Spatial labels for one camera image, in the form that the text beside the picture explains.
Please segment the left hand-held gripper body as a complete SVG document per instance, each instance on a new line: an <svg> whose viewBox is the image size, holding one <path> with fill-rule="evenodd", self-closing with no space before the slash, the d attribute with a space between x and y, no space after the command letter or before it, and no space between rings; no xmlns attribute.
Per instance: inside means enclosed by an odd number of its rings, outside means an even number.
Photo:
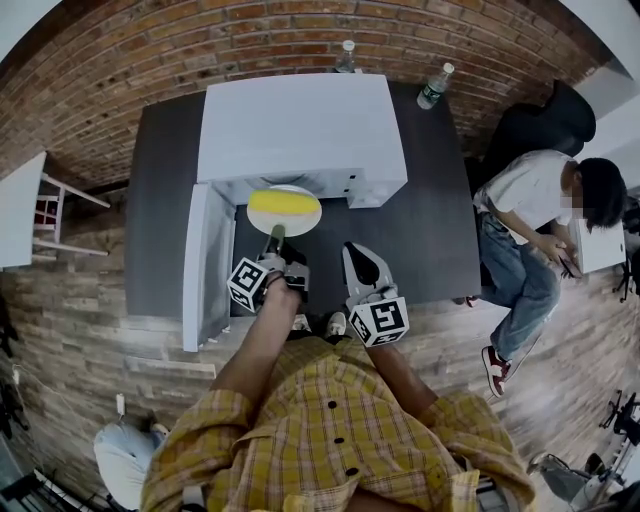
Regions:
<svg viewBox="0 0 640 512"><path fill-rule="evenodd" d="M306 257L286 242L268 242L256 260L243 257L227 280L231 300L256 313L264 302L272 276L281 277L287 286L308 300L310 270Z"/></svg>

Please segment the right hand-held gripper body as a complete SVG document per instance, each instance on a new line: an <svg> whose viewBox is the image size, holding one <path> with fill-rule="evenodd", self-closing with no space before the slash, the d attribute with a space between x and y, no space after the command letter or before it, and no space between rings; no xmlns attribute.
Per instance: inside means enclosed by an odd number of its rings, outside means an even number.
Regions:
<svg viewBox="0 0 640 512"><path fill-rule="evenodd" d="M350 288L346 307L349 323L365 347L396 342L409 331L406 301L396 285Z"/></svg>

